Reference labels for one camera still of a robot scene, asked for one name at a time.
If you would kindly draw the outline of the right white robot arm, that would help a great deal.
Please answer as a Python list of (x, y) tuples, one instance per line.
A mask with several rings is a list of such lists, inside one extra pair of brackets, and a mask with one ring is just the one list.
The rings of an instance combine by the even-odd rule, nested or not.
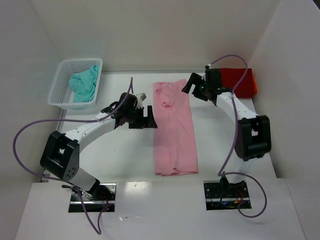
[(212, 102), (235, 123), (231, 150), (218, 175), (224, 193), (236, 191), (245, 183), (253, 164), (271, 151), (270, 119), (250, 110), (229, 87), (223, 86), (217, 68), (207, 66), (203, 76), (192, 73), (182, 92)]

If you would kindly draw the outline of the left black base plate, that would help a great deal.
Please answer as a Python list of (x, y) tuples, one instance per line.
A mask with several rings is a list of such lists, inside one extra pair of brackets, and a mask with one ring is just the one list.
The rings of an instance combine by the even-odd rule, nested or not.
[[(106, 208), (105, 212), (115, 211), (115, 199), (116, 199), (116, 183), (101, 183), (100, 188), (102, 192), (97, 195), (92, 195), (83, 189), (80, 189), (81, 198), (84, 203), (85, 209), (88, 213), (98, 213), (103, 208)], [(75, 189), (72, 189), (68, 207), (69, 213), (83, 213), (83, 207), (80, 197)]]

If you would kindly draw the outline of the pink polo shirt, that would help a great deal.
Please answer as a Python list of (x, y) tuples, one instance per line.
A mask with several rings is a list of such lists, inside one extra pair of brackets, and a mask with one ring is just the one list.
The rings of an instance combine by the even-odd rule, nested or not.
[(153, 84), (154, 172), (158, 176), (197, 174), (198, 155), (185, 79)]

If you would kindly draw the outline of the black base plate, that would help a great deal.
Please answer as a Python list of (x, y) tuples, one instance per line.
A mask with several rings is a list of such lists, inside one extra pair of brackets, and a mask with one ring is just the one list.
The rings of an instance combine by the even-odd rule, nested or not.
[[(80, 189), (81, 198), (84, 203), (85, 209), (88, 213), (98, 213), (103, 208), (106, 208), (105, 212), (115, 211), (115, 199), (116, 199), (116, 183), (101, 183), (100, 188), (102, 192), (97, 195), (92, 195), (83, 189)], [(69, 213), (83, 213), (83, 207), (80, 197), (75, 189), (72, 189), (68, 207)]]
[(205, 205), (207, 211), (251, 209), (250, 196), (245, 181), (229, 183), (220, 181), (205, 181), (203, 183)]

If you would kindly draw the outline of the teal t shirt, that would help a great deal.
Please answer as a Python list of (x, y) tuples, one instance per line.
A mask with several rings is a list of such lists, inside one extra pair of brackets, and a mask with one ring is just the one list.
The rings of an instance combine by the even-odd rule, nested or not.
[(100, 67), (92, 65), (88, 70), (75, 73), (69, 80), (74, 92), (74, 103), (88, 103), (94, 99)]

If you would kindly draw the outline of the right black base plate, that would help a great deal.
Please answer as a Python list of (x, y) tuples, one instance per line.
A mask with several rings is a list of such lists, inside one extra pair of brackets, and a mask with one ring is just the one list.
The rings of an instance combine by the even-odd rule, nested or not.
[(220, 181), (205, 181), (203, 183), (205, 205), (207, 211), (251, 209), (250, 196), (245, 181), (229, 183)]

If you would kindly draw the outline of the white plastic basket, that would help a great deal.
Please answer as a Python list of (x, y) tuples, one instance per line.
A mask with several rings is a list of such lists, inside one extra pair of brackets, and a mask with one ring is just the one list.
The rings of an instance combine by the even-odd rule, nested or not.
[[(85, 72), (92, 66), (98, 66), (96, 87), (93, 99), (88, 102), (74, 102), (75, 92), (69, 81), (73, 75)], [(47, 103), (62, 110), (89, 110), (96, 106), (103, 60), (100, 58), (71, 58), (60, 62), (49, 90)]]

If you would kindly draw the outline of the red folded t shirt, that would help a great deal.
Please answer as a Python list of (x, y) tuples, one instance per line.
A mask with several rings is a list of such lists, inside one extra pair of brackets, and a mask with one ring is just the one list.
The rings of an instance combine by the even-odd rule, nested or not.
[[(222, 85), (232, 90), (243, 76), (245, 70), (245, 68), (220, 68)], [(258, 93), (251, 68), (247, 70), (246, 75), (234, 93), (239, 99), (252, 99)]]

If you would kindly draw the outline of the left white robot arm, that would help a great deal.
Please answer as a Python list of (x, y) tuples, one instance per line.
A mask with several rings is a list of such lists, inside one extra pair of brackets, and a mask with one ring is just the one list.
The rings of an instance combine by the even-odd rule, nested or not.
[(80, 153), (89, 144), (117, 127), (128, 123), (131, 129), (156, 129), (152, 106), (143, 107), (145, 93), (122, 93), (88, 123), (65, 133), (52, 132), (45, 145), (40, 165), (59, 180), (70, 183), (93, 198), (107, 189), (100, 181), (80, 168)]

